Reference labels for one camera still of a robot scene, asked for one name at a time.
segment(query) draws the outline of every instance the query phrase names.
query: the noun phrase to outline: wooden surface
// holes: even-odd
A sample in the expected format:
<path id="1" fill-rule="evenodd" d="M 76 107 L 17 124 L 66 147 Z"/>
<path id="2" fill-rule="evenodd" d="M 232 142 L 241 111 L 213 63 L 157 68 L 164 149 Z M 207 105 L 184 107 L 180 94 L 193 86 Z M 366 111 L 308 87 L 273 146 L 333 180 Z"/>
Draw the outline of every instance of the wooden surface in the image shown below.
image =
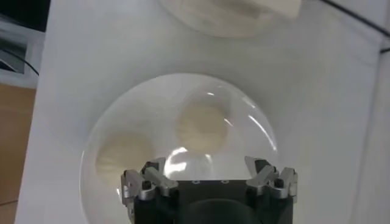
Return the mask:
<path id="1" fill-rule="evenodd" d="M 35 90 L 0 84 L 0 220 L 14 223 Z"/>

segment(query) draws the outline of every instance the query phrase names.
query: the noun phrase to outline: white table surface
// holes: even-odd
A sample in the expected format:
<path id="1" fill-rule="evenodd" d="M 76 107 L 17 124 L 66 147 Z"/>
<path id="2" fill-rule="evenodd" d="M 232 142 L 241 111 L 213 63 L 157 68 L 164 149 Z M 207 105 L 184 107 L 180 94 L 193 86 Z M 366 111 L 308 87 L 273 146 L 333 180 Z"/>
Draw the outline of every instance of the white table surface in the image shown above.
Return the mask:
<path id="1" fill-rule="evenodd" d="M 342 2 L 385 21 L 387 0 Z M 316 1 L 293 23 L 230 40 L 187 29 L 154 0 L 52 0 L 15 223 L 86 224 L 79 167 L 92 126 L 132 86 L 174 72 L 228 80 L 259 104 L 281 162 L 311 189 L 298 223 L 353 221 L 381 41 Z"/>

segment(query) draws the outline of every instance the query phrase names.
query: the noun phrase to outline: metal bracket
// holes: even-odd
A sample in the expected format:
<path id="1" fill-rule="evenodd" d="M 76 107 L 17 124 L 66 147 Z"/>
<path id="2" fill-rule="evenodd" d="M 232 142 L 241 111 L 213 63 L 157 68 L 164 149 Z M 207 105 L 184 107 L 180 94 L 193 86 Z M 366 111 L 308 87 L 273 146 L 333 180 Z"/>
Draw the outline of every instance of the metal bracket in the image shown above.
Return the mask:
<path id="1" fill-rule="evenodd" d="M 246 181 L 246 184 L 255 189 L 256 195 L 263 195 L 264 189 L 268 187 L 271 181 L 278 177 L 278 171 L 274 166 L 264 166 L 263 169 L 252 179 Z"/>
<path id="2" fill-rule="evenodd" d="M 177 188 L 179 185 L 177 181 L 168 179 L 162 172 L 157 171 L 154 167 L 146 168 L 144 177 L 156 184 L 160 189 L 161 194 L 165 197 L 169 197 L 171 190 Z"/>
<path id="3" fill-rule="evenodd" d="M 121 186 L 122 204 L 126 206 L 133 203 L 137 196 L 140 200 L 151 200 L 155 195 L 155 186 L 135 170 L 125 170 L 121 176 Z"/>
<path id="4" fill-rule="evenodd" d="M 280 176 L 271 181 L 271 196 L 274 198 L 293 197 L 294 203 L 297 202 L 298 193 L 298 173 L 293 168 L 284 168 Z"/>

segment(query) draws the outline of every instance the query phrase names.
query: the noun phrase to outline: cream-colored ball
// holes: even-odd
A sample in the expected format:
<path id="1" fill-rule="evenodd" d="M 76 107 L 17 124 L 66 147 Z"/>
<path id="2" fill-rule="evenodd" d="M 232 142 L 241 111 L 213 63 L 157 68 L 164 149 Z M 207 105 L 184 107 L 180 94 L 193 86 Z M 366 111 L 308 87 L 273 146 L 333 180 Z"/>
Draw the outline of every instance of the cream-colored ball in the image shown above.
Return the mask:
<path id="1" fill-rule="evenodd" d="M 136 133 L 119 135 L 99 151 L 96 172 L 109 186 L 116 186 L 125 170 L 141 170 L 151 159 L 152 146 L 147 137 Z"/>
<path id="2" fill-rule="evenodd" d="M 212 154 L 225 143 L 225 116 L 216 107 L 194 105 L 184 110 L 177 121 L 177 137 L 188 151 Z"/>

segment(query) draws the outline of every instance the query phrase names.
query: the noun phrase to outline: black cable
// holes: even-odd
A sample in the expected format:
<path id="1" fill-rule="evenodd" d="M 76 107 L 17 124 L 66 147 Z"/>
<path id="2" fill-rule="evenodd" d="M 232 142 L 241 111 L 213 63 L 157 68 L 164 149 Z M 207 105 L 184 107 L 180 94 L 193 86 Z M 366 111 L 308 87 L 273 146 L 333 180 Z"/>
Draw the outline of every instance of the black cable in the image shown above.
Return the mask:
<path id="1" fill-rule="evenodd" d="M 345 8 L 344 6 L 342 6 L 342 5 L 338 4 L 338 3 L 335 3 L 335 2 L 333 2 L 331 0 L 320 0 L 320 1 L 322 1 L 322 2 L 332 6 L 333 8 L 335 8 L 335 9 L 337 9 L 337 10 L 339 10 L 339 11 L 341 11 L 341 12 L 343 12 L 343 13 L 349 15 L 349 16 L 351 16 L 352 18 L 354 18 L 354 19 L 364 23 L 365 25 L 367 25 L 367 26 L 373 28 L 374 30 L 382 33 L 385 37 L 390 38 L 390 31 L 386 30 L 383 27 L 380 27 L 380 26 L 376 25 L 375 23 L 373 23 L 372 21 L 366 19 L 365 17 L 363 17 L 363 16 L 361 16 L 361 15 L 359 15 L 359 14 L 357 14 L 357 13 L 355 13 L 355 12 Z M 390 49 L 383 49 L 383 50 L 380 51 L 380 53 L 381 54 L 385 54 L 385 53 L 387 53 L 389 51 L 390 51 Z"/>
<path id="2" fill-rule="evenodd" d="M 388 52 L 390 52 L 390 48 L 386 48 L 386 49 L 380 50 L 381 54 L 385 54 L 385 53 L 388 53 Z"/>
<path id="3" fill-rule="evenodd" d="M 26 65 L 28 65 L 28 67 L 30 67 L 30 68 L 39 76 L 39 72 L 38 72 L 38 71 L 37 71 L 37 70 L 36 70 L 28 61 L 26 61 L 25 59 L 19 57 L 19 55 L 16 55 L 16 54 L 14 54 L 13 52 L 10 52 L 10 51 L 8 51 L 7 49 L 1 48 L 1 47 L 0 47 L 0 51 L 3 51 L 3 52 L 5 52 L 5 53 L 7 53 L 7 54 L 9 54 L 9 55 L 12 55 L 12 56 L 14 56 L 15 58 L 17 58 L 18 60 L 22 61 L 23 63 L 25 63 Z"/>

